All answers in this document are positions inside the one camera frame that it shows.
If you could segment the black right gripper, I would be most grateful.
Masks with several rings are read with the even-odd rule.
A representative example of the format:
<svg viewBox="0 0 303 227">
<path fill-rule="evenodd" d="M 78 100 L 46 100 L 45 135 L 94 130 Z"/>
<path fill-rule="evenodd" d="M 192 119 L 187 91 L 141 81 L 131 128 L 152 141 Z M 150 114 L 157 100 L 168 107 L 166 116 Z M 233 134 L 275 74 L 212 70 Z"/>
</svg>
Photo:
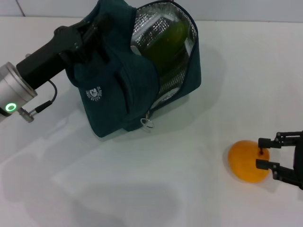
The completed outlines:
<svg viewBox="0 0 303 227">
<path fill-rule="evenodd" d="M 294 149 L 293 170 L 281 166 L 279 163 L 263 159 L 256 160 L 256 168 L 271 170 L 273 179 L 284 183 L 295 183 L 303 189 L 303 132 L 277 132 L 273 140 L 267 138 L 258 139 L 259 148 L 282 148 L 292 147 Z"/>
</svg>

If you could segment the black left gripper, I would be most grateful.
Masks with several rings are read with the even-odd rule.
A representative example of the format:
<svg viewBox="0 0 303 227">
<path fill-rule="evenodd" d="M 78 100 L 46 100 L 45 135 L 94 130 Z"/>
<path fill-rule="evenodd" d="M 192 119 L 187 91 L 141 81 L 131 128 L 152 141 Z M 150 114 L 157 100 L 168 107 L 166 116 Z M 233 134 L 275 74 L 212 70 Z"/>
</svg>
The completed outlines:
<svg viewBox="0 0 303 227">
<path fill-rule="evenodd" d="M 72 64 L 96 59 L 94 54 L 107 64 L 110 57 L 101 36 L 112 27 L 113 18 L 108 14 L 72 26 L 60 26 L 47 44 L 17 64 L 17 70 L 32 89 L 37 89 Z"/>
</svg>

